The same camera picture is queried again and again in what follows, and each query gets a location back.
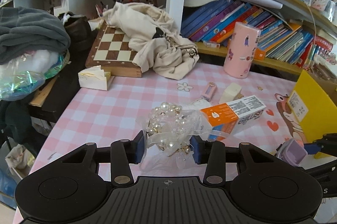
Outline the small purple box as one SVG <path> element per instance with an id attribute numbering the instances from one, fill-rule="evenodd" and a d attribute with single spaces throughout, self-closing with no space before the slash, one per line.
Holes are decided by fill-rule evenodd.
<path id="1" fill-rule="evenodd" d="M 288 139 L 277 148 L 275 156 L 278 159 L 292 165 L 299 166 L 308 155 L 304 148 L 304 143 L 297 139 Z"/>

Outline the orange white usmile box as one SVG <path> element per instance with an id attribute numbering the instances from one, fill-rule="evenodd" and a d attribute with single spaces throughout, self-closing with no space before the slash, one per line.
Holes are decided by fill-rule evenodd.
<path id="1" fill-rule="evenodd" d="M 203 108 L 200 130 L 207 131 L 209 139 L 224 140 L 256 125 L 265 108 L 255 95 Z"/>

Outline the pink checkered table mat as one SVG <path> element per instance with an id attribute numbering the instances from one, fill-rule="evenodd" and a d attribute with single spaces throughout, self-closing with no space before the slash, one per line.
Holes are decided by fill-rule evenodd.
<path id="1" fill-rule="evenodd" d="M 304 133 L 276 94 L 279 113 L 304 144 Z M 112 184 L 110 146 L 81 145 L 25 177 L 15 191 L 23 223 L 314 223 L 324 198 L 336 196 L 336 161 L 310 169 L 243 142 L 226 146 L 226 182 L 203 184 L 206 164 L 194 162 L 192 136 L 200 130 L 196 108 L 163 102 L 139 119 L 145 139 L 140 164 L 130 164 L 134 184 Z M 336 155 L 336 134 L 314 142 Z"/>

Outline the yellow cardboard box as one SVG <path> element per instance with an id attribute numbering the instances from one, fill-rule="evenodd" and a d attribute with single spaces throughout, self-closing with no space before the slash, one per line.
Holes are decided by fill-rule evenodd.
<path id="1" fill-rule="evenodd" d="M 336 132 L 336 83 L 303 70 L 287 100 L 308 143 Z"/>

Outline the white sponge block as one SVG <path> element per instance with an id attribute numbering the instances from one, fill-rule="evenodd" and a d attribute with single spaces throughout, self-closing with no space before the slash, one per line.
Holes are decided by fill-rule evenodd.
<path id="1" fill-rule="evenodd" d="M 232 102 L 234 100 L 242 98 L 241 90 L 242 87 L 239 84 L 231 83 L 223 91 L 223 94 L 219 100 L 219 104 Z"/>

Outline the wooden chessboard box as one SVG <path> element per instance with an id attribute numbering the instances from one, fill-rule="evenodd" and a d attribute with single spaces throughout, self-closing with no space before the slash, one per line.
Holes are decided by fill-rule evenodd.
<path id="1" fill-rule="evenodd" d="M 128 46 L 129 40 L 121 29 L 104 22 L 86 59 L 86 68 L 101 66 L 113 76 L 140 78 L 142 71 L 132 62 L 136 51 Z"/>

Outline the pink cylindrical canister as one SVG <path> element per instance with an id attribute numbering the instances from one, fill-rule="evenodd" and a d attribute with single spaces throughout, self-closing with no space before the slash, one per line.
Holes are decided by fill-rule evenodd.
<path id="1" fill-rule="evenodd" d="M 236 22 L 229 49 L 223 65 L 229 76 L 244 79 L 247 77 L 261 31 L 258 28 Z"/>

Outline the beige cloth bag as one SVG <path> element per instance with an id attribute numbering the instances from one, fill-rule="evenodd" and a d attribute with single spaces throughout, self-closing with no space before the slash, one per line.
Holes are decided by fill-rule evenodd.
<path id="1" fill-rule="evenodd" d="M 136 51 L 132 63 L 143 73 L 153 69 L 162 77 L 181 80 L 199 61 L 195 43 L 180 35 L 163 9 L 142 2 L 116 2 L 103 18 L 130 38 L 128 46 Z"/>

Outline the iridescent plastic bag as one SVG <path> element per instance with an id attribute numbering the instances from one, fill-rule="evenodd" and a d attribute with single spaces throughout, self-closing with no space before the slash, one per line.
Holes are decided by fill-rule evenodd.
<path id="1" fill-rule="evenodd" d="M 70 60 L 69 51 L 37 50 L 24 53 L 1 65 L 1 100 L 25 98 L 55 77 Z"/>

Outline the row of books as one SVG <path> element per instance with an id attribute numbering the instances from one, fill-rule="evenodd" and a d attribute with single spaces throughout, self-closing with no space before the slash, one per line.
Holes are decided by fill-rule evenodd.
<path id="1" fill-rule="evenodd" d="M 317 26 L 306 21 L 287 21 L 262 6 L 242 0 L 209 0 L 185 5 L 181 34 L 208 47 L 229 47 L 235 35 L 244 47 L 254 47 L 254 59 L 273 59 L 306 69 L 316 56 L 335 63 L 333 43 Z"/>

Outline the grey folded clothing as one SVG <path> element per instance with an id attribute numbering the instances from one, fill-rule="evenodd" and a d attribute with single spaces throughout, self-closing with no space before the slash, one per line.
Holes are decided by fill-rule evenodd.
<path id="1" fill-rule="evenodd" d="M 62 53 L 71 39 L 62 22 L 52 14 L 33 8 L 1 8 L 1 64 L 28 52 Z"/>

